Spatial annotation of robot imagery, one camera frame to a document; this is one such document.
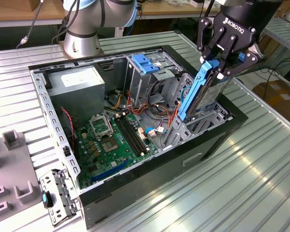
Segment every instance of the robotiq logo text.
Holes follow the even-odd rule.
[[[227,18],[227,17],[225,18],[225,20],[222,23],[230,25],[231,27],[233,27],[235,30],[237,30],[241,34],[244,34],[244,32],[245,32],[244,29],[242,29],[239,25],[237,25],[234,22],[232,22],[231,20],[229,20],[229,18]]]

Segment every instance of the blue connector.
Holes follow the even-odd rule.
[[[196,94],[198,93],[198,90],[201,88],[201,86],[205,85],[207,73],[212,69],[218,67],[218,65],[219,61],[214,59],[211,61],[205,61],[205,63],[201,66],[197,76],[194,79],[188,95],[185,97],[184,102],[179,108],[178,116],[181,120],[184,120],[186,118],[187,111],[192,104]]]
[[[120,170],[122,170],[122,169],[125,168],[125,166],[126,166],[126,164],[127,164],[128,162],[129,162],[129,159],[126,160],[126,161],[124,161],[122,164],[118,165],[117,167],[114,167],[114,168],[112,168],[112,169],[110,169],[110,170],[108,170],[108,171],[106,171],[106,172],[104,172],[104,173],[101,173],[101,174],[99,174],[99,175],[97,175],[97,176],[92,177],[92,178],[90,179],[91,183],[93,183],[93,182],[95,182],[95,181],[98,181],[98,180],[101,180],[101,179],[103,179],[103,178],[105,178],[105,177],[107,177],[107,176],[109,176],[109,175],[112,175],[112,174],[114,174],[114,173],[116,173],[116,172],[119,172]]]
[[[133,55],[132,56],[132,60],[143,71],[143,73],[145,73],[145,74],[155,73],[155,72],[158,72],[159,71],[159,68],[157,68],[156,66],[154,66],[150,62],[150,59],[148,59],[143,54]]]

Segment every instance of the green circuit board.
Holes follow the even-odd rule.
[[[132,127],[141,127],[134,115],[129,114],[125,119]],[[105,128],[103,127],[103,123],[103,120],[98,120],[95,122],[94,126]],[[77,143],[79,156],[76,159],[81,169],[81,172],[78,175],[78,182],[82,189],[87,188],[92,184],[91,180],[93,177],[100,177],[101,175],[106,174],[106,176],[104,176],[104,178],[106,178],[124,168],[141,162],[158,152],[156,146],[147,139],[147,143],[144,141],[142,141],[142,143],[148,151],[144,153],[143,156],[135,155],[113,118],[110,119],[110,124],[114,131],[113,136],[103,137],[99,141],[95,137],[93,128],[89,123],[88,125],[75,130],[75,134],[79,140]]]

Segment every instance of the blue pcie slot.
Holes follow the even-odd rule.
[[[181,120],[184,120],[187,116],[187,111],[192,104],[193,100],[195,99],[196,94],[198,93],[201,86],[205,85],[206,83],[206,75],[207,73],[216,68],[219,65],[219,61],[214,59],[211,61],[205,61],[205,63],[201,66],[198,74],[196,75],[194,82],[191,86],[191,89],[188,95],[185,97],[184,102],[179,108],[178,116]]]
[[[101,173],[101,174],[99,174],[99,175],[97,175],[97,176],[92,177],[92,178],[90,179],[91,183],[93,183],[93,182],[95,182],[95,181],[98,181],[98,180],[101,180],[101,179],[103,179],[103,178],[105,178],[105,177],[107,177],[107,176],[109,176],[109,175],[112,175],[112,174],[114,174],[114,173],[120,171],[121,169],[124,169],[124,167],[126,166],[126,164],[127,164],[128,162],[129,162],[129,159],[126,160],[125,162],[123,162],[122,164],[118,165],[117,167],[114,167],[114,168],[112,168],[112,169],[110,169],[110,170],[108,170],[108,171],[106,171],[106,172],[104,172],[104,173]]]

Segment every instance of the wooden shelf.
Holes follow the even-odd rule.
[[[0,21],[32,20],[36,10],[37,9],[33,12],[28,12],[0,6]],[[197,15],[201,12],[201,7],[196,8],[189,4],[173,6],[165,1],[145,2],[142,6],[142,12],[143,15]],[[211,12],[219,12],[219,9],[213,9]],[[65,13],[61,0],[45,0],[39,13],[38,20],[63,19],[64,16]]]
[[[0,6],[0,21],[32,20],[36,11],[37,9],[29,12]],[[44,0],[37,19],[63,19],[64,16],[61,0]]]

